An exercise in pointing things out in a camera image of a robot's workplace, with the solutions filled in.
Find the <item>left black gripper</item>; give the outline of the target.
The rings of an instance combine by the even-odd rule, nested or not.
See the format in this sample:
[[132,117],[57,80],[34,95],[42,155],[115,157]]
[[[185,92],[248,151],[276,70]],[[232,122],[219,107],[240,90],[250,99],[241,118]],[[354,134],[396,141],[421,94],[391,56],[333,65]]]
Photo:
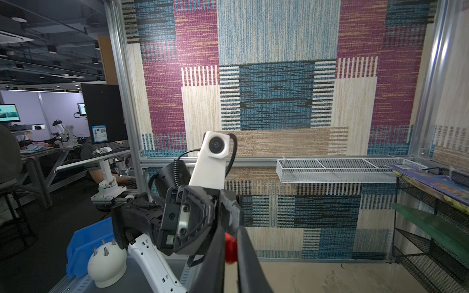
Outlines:
[[219,227],[233,236],[241,224],[239,196],[233,191],[170,188],[160,225],[160,251],[166,255],[204,255]]

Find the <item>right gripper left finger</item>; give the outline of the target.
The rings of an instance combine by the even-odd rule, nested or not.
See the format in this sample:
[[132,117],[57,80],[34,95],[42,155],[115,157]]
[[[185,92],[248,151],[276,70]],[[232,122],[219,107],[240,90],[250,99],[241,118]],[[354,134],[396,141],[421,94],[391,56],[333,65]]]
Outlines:
[[223,293],[225,248],[225,229],[218,227],[190,293]]

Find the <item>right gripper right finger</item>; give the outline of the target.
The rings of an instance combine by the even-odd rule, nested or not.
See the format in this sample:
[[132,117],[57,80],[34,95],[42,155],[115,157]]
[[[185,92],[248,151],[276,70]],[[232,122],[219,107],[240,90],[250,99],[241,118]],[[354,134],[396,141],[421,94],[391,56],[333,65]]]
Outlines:
[[273,293],[244,226],[239,227],[236,241],[238,247],[238,292]]

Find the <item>red screw protection sleeve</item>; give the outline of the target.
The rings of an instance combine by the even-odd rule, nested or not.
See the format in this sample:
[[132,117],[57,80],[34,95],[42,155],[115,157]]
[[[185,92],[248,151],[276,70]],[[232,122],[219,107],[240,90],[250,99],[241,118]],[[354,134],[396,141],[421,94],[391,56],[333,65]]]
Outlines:
[[238,261],[238,243],[234,236],[225,234],[225,262],[233,264]]

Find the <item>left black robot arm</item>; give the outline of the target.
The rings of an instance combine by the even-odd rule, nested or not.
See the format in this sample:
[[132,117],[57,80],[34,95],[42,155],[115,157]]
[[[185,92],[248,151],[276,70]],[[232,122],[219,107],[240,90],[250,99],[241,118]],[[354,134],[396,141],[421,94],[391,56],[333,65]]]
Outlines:
[[193,170],[180,157],[149,180],[160,195],[144,194],[115,205],[112,226],[117,244],[133,255],[156,293],[184,292],[170,279],[165,256],[187,255],[188,265],[201,265],[192,293],[221,293],[225,263],[237,259],[236,236],[243,223],[237,195],[224,188],[238,150],[234,134],[205,133]]

